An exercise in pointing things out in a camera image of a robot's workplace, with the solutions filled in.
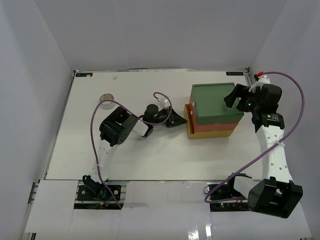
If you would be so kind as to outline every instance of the stacked boxes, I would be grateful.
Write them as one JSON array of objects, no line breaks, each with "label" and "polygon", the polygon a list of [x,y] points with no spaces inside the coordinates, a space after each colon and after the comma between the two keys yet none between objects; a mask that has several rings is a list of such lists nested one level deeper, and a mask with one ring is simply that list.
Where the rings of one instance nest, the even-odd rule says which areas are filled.
[{"label": "stacked boxes", "polygon": [[190,101],[184,109],[190,139],[229,137],[233,133],[244,115],[236,109],[238,99],[232,108],[224,102],[234,88],[233,82],[192,85]]}]

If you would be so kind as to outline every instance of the red connector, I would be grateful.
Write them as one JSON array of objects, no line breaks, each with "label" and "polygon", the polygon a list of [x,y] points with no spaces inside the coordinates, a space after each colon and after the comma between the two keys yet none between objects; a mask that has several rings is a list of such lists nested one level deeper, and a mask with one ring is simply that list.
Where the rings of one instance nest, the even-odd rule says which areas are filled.
[{"label": "red connector", "polygon": [[258,73],[256,74],[256,76],[257,76],[257,77],[260,77],[260,76],[262,76],[263,74],[264,74],[264,72],[261,71],[261,72],[258,72]]}]

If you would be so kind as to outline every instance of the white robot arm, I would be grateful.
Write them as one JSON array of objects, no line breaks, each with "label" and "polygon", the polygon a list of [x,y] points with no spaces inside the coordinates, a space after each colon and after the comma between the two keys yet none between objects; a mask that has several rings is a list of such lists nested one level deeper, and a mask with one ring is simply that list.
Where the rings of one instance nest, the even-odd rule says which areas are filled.
[{"label": "white robot arm", "polygon": [[224,101],[227,107],[232,107],[235,99],[240,98],[237,109],[252,113],[261,152],[278,143],[262,157],[262,180],[256,182],[239,174],[234,178],[233,188],[248,199],[250,211],[287,218],[300,201],[303,190],[294,184],[285,145],[279,142],[285,127],[282,115],[276,113],[281,94],[281,88],[271,85],[269,78],[262,74],[251,88],[237,84]]}]

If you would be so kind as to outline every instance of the box lid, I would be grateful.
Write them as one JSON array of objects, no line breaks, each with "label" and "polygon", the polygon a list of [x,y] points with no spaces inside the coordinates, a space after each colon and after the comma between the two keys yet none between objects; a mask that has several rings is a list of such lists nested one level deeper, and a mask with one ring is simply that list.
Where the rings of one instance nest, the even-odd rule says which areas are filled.
[{"label": "box lid", "polygon": [[227,107],[224,101],[234,88],[233,82],[192,85],[191,97],[194,102],[196,124],[239,122],[244,115],[236,109],[239,99],[236,99],[232,108]]}]

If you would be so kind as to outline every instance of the yellow box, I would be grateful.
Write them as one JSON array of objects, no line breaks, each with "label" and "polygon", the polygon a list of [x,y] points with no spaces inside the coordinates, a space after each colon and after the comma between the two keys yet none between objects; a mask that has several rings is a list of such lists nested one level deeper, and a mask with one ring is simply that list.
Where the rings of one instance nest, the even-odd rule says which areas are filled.
[{"label": "yellow box", "polygon": [[184,105],[184,118],[187,120],[186,131],[188,133],[188,139],[207,139],[207,138],[221,138],[229,137],[234,131],[202,131],[195,132],[192,124],[192,117],[190,114],[189,104]]}]

